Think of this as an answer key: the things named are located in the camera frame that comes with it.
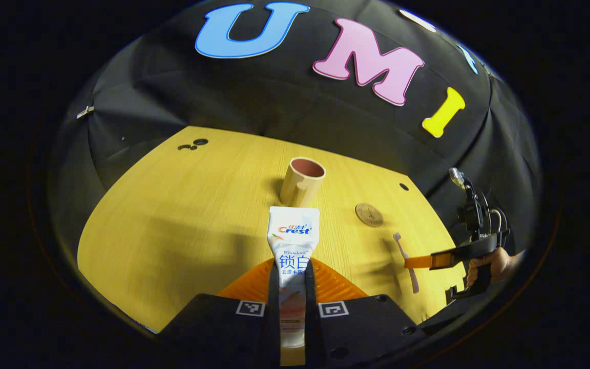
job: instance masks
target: pink letter m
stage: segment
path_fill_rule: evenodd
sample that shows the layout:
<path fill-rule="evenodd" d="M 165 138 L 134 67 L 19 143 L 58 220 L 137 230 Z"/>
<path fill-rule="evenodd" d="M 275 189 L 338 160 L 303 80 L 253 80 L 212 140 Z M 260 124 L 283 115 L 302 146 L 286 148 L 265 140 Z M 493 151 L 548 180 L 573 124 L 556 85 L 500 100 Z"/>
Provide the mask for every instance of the pink letter m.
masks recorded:
<path fill-rule="evenodd" d="M 365 86 L 386 72 L 384 80 L 374 84 L 372 90 L 384 100 L 402 107 L 409 82 L 425 62 L 414 52 L 398 47 L 382 55 L 374 32 L 363 24 L 350 19 L 338 18 L 340 35 L 325 60 L 313 63 L 313 70 L 334 79 L 347 79 L 347 63 L 354 55 L 356 83 Z"/>

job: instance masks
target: beige mug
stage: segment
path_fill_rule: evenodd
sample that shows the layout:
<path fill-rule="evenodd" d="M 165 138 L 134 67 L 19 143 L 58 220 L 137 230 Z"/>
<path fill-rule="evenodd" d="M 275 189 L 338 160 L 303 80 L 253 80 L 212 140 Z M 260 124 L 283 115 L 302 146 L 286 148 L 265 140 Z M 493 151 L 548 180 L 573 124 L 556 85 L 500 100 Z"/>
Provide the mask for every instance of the beige mug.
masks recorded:
<path fill-rule="evenodd" d="M 289 208 L 311 207 L 325 175 L 325 168 L 313 159 L 293 157 L 281 185 L 281 203 Z"/>

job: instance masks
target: human hand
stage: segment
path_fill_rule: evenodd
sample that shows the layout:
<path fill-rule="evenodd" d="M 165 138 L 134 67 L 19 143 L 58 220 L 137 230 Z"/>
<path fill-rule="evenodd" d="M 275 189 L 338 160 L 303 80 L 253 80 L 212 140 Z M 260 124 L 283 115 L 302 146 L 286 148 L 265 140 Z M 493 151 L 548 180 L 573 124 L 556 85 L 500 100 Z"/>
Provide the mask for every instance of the human hand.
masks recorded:
<path fill-rule="evenodd" d="M 494 252 L 480 259 L 472 259 L 470 261 L 470 267 L 468 268 L 468 283 L 466 285 L 470 287 L 477 280 L 477 267 L 485 264 L 491 264 L 491 282 L 500 282 L 507 279 L 515 264 L 517 264 L 518 256 L 511 257 L 502 248 L 498 247 Z"/>

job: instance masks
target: pink toothbrush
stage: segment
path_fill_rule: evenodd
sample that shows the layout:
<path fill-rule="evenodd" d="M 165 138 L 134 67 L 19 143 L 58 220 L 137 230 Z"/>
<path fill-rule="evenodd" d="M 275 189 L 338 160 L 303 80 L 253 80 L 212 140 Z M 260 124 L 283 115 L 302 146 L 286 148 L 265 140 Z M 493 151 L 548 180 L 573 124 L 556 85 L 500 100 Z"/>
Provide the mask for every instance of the pink toothbrush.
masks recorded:
<path fill-rule="evenodd" d="M 405 253 L 405 250 L 403 250 L 402 245 L 400 245 L 400 238 L 402 238 L 402 236 L 400 236 L 400 233 L 393 234 L 393 238 L 395 238 L 397 245 L 400 247 L 402 257 L 408 259 L 409 257 L 407 253 Z M 413 269 L 409 268 L 409 275 L 411 276 L 411 283 L 414 288 L 414 294 L 417 294 L 418 292 L 420 292 L 420 287 L 417 284 L 416 272 Z"/>

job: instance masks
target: blue letter u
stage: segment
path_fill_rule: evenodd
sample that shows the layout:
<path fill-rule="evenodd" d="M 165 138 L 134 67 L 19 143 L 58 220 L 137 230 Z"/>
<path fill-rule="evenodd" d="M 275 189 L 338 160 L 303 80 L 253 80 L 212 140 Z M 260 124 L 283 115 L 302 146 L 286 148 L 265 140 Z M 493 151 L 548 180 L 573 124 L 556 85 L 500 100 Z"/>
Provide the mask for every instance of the blue letter u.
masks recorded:
<path fill-rule="evenodd" d="M 211 58 L 248 58 L 265 54 L 281 44 L 297 14 L 310 9 L 298 3 L 269 3 L 265 7 L 272 10 L 272 14 L 258 37 L 251 40 L 229 39 L 229 31 L 238 16 L 252 7 L 252 4 L 236 4 L 209 12 L 197 35 L 195 50 Z"/>

